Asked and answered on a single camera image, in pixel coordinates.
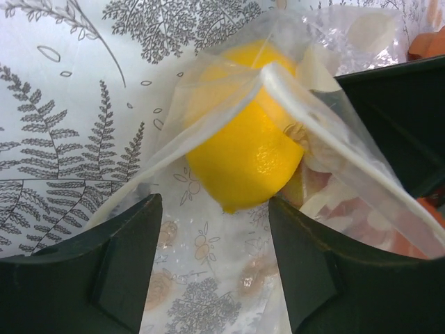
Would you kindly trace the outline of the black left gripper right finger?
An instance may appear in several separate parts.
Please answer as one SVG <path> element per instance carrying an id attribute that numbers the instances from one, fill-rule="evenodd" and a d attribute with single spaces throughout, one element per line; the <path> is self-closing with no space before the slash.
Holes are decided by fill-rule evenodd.
<path id="1" fill-rule="evenodd" d="M 273 198 L 269 221 L 293 333 L 443 333 L 444 259 L 380 250 Z"/>

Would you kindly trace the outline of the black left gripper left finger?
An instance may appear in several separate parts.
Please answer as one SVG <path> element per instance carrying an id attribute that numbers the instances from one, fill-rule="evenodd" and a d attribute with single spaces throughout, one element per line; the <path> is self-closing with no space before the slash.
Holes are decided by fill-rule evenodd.
<path id="1" fill-rule="evenodd" d="M 159 194 L 86 232 L 1 260 L 2 333 L 137 333 L 162 220 Z"/>

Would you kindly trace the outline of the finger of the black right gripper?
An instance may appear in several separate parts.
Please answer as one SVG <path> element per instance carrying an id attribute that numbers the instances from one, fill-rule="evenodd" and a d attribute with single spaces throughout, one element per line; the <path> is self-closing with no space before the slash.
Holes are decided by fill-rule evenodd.
<path id="1" fill-rule="evenodd" d="M 444 57 L 337 77 L 413 197 L 444 197 Z"/>

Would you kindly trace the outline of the clear polka dot zip bag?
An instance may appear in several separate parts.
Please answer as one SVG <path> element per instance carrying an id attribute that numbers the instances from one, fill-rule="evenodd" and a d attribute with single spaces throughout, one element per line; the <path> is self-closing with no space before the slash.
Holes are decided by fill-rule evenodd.
<path id="1" fill-rule="evenodd" d="M 384 145 L 339 85 L 403 62 L 402 15 L 334 5 L 271 10 L 203 46 L 178 81 L 156 152 L 92 216 L 99 225 L 151 192 L 163 197 L 144 333 L 288 333 L 284 272 L 296 301 L 329 290 L 302 264 L 294 224 L 272 222 L 282 200 L 318 228 L 383 255 L 435 259 L 444 229 L 403 187 Z"/>

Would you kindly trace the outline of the yellow fake lemon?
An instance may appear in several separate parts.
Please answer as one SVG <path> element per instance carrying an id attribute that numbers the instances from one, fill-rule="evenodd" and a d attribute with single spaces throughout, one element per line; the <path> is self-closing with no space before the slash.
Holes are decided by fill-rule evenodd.
<path id="1" fill-rule="evenodd" d="M 241 89 L 236 74 L 277 62 L 294 73 L 296 64 L 266 40 L 223 52 L 205 68 L 192 90 L 188 117 L 196 120 L 210 107 L 233 102 Z M 224 212 L 233 214 L 266 202 L 291 179 L 304 150 L 276 126 L 282 107 L 260 90 L 233 120 L 186 154 L 194 175 Z"/>

